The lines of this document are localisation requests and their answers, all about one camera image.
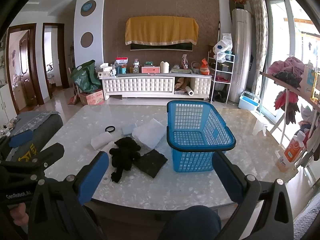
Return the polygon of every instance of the black stuffed toy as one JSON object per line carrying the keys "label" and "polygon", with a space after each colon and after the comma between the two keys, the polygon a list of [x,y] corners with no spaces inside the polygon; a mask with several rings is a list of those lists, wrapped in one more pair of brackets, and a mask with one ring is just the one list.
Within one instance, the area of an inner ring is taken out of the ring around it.
{"label": "black stuffed toy", "polygon": [[112,166],[117,168],[116,172],[111,174],[112,181],[118,183],[122,177],[123,170],[130,171],[133,160],[140,158],[141,147],[131,138],[123,137],[115,142],[119,148],[110,149],[112,155]]}

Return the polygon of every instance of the blue gripper pad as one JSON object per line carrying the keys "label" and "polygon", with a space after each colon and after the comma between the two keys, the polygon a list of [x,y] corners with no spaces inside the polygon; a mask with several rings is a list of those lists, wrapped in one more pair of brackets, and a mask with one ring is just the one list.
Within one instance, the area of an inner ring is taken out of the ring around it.
{"label": "blue gripper pad", "polygon": [[222,153],[214,152],[212,155],[212,166],[216,171],[223,187],[228,193],[230,199],[238,204],[241,204],[244,199],[244,186],[237,177],[243,176],[241,170],[232,165],[232,163]]}
{"label": "blue gripper pad", "polygon": [[33,131],[31,130],[26,130],[24,132],[18,133],[17,135],[14,135],[10,138],[9,146],[11,148],[17,148],[25,142],[30,141],[32,137]]}
{"label": "blue gripper pad", "polygon": [[88,165],[91,169],[87,172],[78,186],[78,200],[81,205],[91,200],[109,166],[108,154],[101,151],[98,155]]}

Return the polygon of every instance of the human hand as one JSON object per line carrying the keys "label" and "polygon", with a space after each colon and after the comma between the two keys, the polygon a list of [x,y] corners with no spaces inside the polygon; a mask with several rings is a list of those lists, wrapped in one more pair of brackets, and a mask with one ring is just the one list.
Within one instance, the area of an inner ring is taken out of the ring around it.
{"label": "human hand", "polygon": [[29,216],[26,213],[26,204],[20,203],[16,208],[10,210],[10,215],[13,218],[13,222],[17,226],[25,226],[28,224]]}

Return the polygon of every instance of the blue pants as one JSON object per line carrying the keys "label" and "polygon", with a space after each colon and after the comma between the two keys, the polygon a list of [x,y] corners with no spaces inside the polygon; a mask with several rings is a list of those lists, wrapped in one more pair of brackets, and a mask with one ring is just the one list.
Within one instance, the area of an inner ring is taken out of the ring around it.
{"label": "blue pants", "polygon": [[214,240],[221,230],[216,212],[205,206],[192,206],[166,223],[158,240]]}

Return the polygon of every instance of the round wall decoration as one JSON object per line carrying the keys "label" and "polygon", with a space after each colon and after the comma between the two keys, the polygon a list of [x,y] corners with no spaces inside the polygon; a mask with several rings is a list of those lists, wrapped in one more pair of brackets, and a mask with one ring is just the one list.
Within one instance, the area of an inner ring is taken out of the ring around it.
{"label": "round wall decoration", "polygon": [[88,16],[88,15],[92,14],[93,11],[95,10],[96,6],[97,6],[97,4],[94,0],[87,1],[81,7],[81,12],[80,12],[81,15]]}
{"label": "round wall decoration", "polygon": [[92,33],[85,33],[82,35],[81,40],[80,40],[80,44],[82,47],[87,48],[89,47],[93,42],[93,35]]}

